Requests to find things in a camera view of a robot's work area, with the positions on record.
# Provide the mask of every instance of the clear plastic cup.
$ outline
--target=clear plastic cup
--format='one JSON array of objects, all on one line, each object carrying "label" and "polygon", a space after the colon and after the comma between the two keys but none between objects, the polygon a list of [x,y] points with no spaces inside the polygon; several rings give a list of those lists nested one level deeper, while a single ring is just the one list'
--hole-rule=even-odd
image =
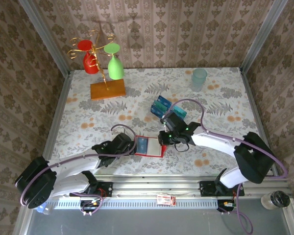
[{"label": "clear plastic cup", "polygon": [[283,191],[275,191],[263,195],[261,197],[261,204],[268,210],[288,207],[290,204],[290,197]]},{"label": "clear plastic cup", "polygon": [[195,69],[192,75],[192,86],[191,89],[193,92],[200,92],[207,77],[207,71],[202,68]]}]

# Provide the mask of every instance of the jar lid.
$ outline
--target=jar lid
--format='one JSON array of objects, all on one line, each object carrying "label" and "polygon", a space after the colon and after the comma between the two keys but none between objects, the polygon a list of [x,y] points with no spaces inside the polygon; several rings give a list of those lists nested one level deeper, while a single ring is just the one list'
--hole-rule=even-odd
[{"label": "jar lid", "polygon": [[275,191],[271,194],[270,199],[277,207],[287,207],[290,204],[290,197],[283,191]]}]

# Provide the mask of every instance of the blue card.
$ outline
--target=blue card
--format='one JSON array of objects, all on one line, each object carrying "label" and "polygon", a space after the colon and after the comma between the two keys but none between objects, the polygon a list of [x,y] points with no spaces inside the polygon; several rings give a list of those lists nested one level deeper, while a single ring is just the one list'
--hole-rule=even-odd
[{"label": "blue card", "polygon": [[184,119],[187,114],[187,112],[185,112],[183,109],[181,109],[180,107],[178,107],[176,105],[173,107],[173,112],[175,112],[175,114],[178,115],[182,119]]},{"label": "blue card", "polygon": [[164,106],[162,103],[160,103],[157,100],[155,100],[153,102],[153,106],[155,106],[156,108],[158,108],[159,110],[161,110],[163,113],[165,113],[168,110],[168,108],[166,106]]},{"label": "blue card", "polygon": [[148,138],[137,137],[136,153],[147,154]]},{"label": "blue card", "polygon": [[160,109],[158,109],[156,106],[152,105],[150,111],[155,114],[157,117],[162,118],[162,116],[165,114]]},{"label": "blue card", "polygon": [[172,103],[171,101],[165,99],[164,97],[162,97],[161,95],[158,96],[157,101],[159,101],[160,103],[162,103],[164,106],[166,106],[167,108],[170,108]]}]

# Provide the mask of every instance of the green cup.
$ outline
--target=green cup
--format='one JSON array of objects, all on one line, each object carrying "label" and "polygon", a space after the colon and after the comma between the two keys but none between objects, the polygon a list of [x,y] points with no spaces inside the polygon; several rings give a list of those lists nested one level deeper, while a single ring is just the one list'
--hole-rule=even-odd
[{"label": "green cup", "polygon": [[202,68],[195,69],[192,75],[192,91],[193,92],[200,92],[207,77],[207,71]]},{"label": "green cup", "polygon": [[111,60],[108,64],[109,77],[113,80],[119,80],[124,77],[124,69],[121,60],[114,56],[120,50],[120,45],[116,43],[110,43],[104,48],[106,53],[112,54]]}]

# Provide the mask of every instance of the glass cup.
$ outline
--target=glass cup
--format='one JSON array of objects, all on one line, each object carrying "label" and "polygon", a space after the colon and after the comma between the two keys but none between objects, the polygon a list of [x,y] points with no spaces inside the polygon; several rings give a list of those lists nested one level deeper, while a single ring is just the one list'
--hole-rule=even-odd
[{"label": "glass cup", "polygon": [[192,86],[191,89],[193,92],[200,92],[207,77],[207,71],[202,68],[195,69],[192,75]]}]

